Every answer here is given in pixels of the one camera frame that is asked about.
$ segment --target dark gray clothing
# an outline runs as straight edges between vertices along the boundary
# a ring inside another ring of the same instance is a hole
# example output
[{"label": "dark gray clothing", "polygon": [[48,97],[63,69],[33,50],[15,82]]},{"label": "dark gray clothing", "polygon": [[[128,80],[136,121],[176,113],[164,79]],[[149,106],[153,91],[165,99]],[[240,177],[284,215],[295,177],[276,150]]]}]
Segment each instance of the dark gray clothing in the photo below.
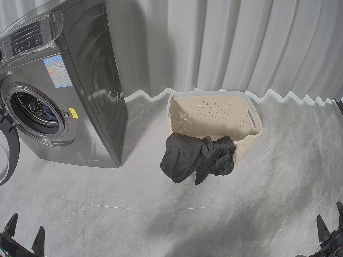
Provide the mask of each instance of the dark gray clothing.
[{"label": "dark gray clothing", "polygon": [[166,143],[160,168],[174,183],[182,182],[197,171],[195,185],[198,185],[209,173],[227,175],[234,169],[232,156],[236,147],[229,136],[212,141],[210,136],[199,139],[173,133]]}]

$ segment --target plastic wrap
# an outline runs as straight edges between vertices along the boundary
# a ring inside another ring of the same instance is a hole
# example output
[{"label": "plastic wrap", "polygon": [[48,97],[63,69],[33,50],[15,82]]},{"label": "plastic wrap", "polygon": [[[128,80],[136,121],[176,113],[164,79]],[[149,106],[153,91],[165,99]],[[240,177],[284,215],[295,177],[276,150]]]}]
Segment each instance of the plastic wrap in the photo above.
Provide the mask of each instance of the plastic wrap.
[{"label": "plastic wrap", "polygon": [[0,39],[0,66],[24,55],[54,48],[62,28],[63,14],[54,11],[12,29]]}]

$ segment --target open washing machine door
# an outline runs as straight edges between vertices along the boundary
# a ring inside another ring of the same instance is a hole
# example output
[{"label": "open washing machine door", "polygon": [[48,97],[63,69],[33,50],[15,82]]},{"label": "open washing machine door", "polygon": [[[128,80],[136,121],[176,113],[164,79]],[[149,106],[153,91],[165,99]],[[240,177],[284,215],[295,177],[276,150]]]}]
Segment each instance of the open washing machine door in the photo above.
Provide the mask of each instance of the open washing machine door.
[{"label": "open washing machine door", "polygon": [[19,159],[19,136],[13,120],[0,109],[0,186],[6,183],[17,166]]}]

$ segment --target beige plastic laundry basket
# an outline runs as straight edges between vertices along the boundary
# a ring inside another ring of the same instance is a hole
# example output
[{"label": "beige plastic laundry basket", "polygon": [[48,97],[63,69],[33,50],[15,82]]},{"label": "beige plastic laundry basket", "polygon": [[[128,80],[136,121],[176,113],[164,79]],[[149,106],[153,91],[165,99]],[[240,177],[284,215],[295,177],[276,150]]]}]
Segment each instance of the beige plastic laundry basket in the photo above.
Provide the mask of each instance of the beige plastic laundry basket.
[{"label": "beige plastic laundry basket", "polygon": [[230,136],[236,146],[234,163],[262,134],[260,117],[242,92],[178,92],[169,97],[167,112],[170,133],[197,138],[209,135],[212,140]]}]

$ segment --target white curtain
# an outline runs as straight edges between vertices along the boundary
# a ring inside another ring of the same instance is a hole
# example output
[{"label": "white curtain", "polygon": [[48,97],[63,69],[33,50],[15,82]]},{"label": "white curtain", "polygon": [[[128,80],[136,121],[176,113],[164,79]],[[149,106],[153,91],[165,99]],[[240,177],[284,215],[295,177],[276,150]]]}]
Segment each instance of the white curtain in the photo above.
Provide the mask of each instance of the white curtain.
[{"label": "white curtain", "polygon": [[[0,0],[0,31],[49,0]],[[343,96],[343,0],[106,0],[126,96]]]}]

